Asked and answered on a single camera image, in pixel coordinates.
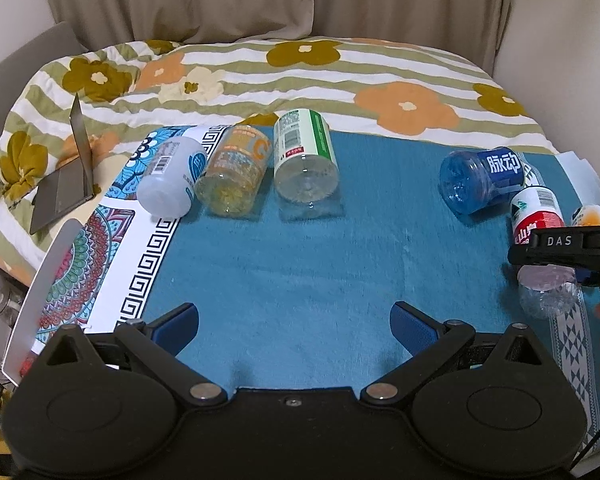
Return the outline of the white frosted bottle cup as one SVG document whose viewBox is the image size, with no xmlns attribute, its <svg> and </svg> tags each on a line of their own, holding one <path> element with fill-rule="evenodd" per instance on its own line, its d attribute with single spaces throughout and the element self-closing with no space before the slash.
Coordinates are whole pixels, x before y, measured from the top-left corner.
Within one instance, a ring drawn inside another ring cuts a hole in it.
<svg viewBox="0 0 600 480">
<path fill-rule="evenodd" d="M 206 166 L 207 155 L 195 139 L 177 136 L 166 140 L 137 185 L 140 206 L 157 218 L 186 216 L 195 199 L 195 184 Z"/>
</svg>

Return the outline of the red label clear bottle cup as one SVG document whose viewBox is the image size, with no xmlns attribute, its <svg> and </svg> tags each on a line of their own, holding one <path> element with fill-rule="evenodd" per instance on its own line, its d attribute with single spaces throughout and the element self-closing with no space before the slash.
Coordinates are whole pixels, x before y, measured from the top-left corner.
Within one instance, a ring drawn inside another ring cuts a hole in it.
<svg viewBox="0 0 600 480">
<path fill-rule="evenodd" d="M 578 300 L 576 271 L 550 252 L 550 246 L 567 239 L 562 232 L 543 233 L 565 227 L 556 195 L 541 185 L 523 188 L 510 201 L 509 215 L 513 243 L 522 246 L 513 258 L 521 309 L 534 318 L 567 313 Z"/>
</svg>

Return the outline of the green white label bottle cup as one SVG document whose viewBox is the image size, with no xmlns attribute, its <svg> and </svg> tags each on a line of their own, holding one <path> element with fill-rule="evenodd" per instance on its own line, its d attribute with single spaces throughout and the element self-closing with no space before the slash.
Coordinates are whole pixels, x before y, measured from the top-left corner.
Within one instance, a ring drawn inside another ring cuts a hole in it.
<svg viewBox="0 0 600 480">
<path fill-rule="evenodd" d="M 324 200 L 338 188 L 329 126 L 315 110 L 290 110 L 275 123 L 274 184 L 279 196 L 299 204 Z"/>
</svg>

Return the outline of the yellow orange label bottle cup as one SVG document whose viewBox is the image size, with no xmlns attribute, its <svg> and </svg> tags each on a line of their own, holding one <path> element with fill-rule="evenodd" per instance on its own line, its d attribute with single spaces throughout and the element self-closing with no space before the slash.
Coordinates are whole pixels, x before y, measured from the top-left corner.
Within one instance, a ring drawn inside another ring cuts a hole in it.
<svg viewBox="0 0 600 480">
<path fill-rule="evenodd" d="M 215 216 L 249 216 L 271 153 L 272 142 L 261 130 L 231 126 L 197 180 L 196 196 Z"/>
</svg>

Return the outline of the blue label bottle cup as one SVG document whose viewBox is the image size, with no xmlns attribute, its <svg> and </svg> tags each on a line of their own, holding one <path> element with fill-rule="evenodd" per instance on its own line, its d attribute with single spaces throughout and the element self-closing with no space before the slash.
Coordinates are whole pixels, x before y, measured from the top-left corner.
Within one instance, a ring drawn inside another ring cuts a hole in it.
<svg viewBox="0 0 600 480">
<path fill-rule="evenodd" d="M 524 164 L 510 148 L 456 151 L 442 160 L 439 188 L 454 212 L 469 216 L 509 200 L 524 187 Z"/>
</svg>

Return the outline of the teal patterned table cloth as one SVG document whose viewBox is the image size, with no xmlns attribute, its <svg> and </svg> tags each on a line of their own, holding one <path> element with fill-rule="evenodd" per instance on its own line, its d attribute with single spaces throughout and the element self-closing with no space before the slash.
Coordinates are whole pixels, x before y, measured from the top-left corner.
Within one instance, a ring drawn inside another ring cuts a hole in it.
<svg viewBox="0 0 600 480">
<path fill-rule="evenodd" d="M 151 133 L 83 228 L 58 232 L 9 341 L 12 380 L 61 324 L 108 332 L 187 301 L 200 325 L 181 360 L 227 390 L 364 387 L 405 359 L 389 328 L 398 300 L 482 332 L 526 319 L 507 212 L 452 214 L 443 145 L 334 133 L 340 196 L 327 218 L 284 220 L 264 181 L 245 219 L 194 205 L 160 220 L 133 194 L 163 139 Z"/>
</svg>

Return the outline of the grey open laptop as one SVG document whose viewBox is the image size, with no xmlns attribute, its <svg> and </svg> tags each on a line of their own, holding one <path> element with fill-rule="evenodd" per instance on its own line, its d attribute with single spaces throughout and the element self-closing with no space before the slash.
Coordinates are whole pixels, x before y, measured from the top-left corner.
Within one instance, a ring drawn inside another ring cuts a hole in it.
<svg viewBox="0 0 600 480">
<path fill-rule="evenodd" d="M 32 202 L 30 234 L 47 228 L 95 196 L 92 149 L 78 96 L 72 102 L 70 126 L 78 157 L 57 168 L 38 184 L 38 192 Z"/>
</svg>

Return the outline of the floral striped quilt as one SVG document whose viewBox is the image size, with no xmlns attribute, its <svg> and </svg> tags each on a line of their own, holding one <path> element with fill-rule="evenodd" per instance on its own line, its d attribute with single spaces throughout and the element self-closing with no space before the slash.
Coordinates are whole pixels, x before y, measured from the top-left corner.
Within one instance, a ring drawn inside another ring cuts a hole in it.
<svg viewBox="0 0 600 480">
<path fill-rule="evenodd" d="M 549 153 L 541 126 L 473 62 L 443 50 L 363 38 L 124 42 L 54 55 L 18 86 L 1 120 L 0 268 L 30 284 L 55 228 L 32 233 L 35 189 L 76 158 L 79 103 L 104 192 L 151 131 L 269 126 L 310 108 L 343 132 L 466 148 Z"/>
</svg>

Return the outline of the beige curtain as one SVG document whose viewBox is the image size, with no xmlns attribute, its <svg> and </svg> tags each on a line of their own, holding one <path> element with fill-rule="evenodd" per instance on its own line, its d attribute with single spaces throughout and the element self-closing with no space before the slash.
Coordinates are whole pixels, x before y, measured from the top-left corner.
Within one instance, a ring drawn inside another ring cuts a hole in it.
<svg viewBox="0 0 600 480">
<path fill-rule="evenodd" d="M 492 70 L 509 0 L 47 0 L 92 50 L 163 39 L 368 38 L 457 53 Z"/>
</svg>

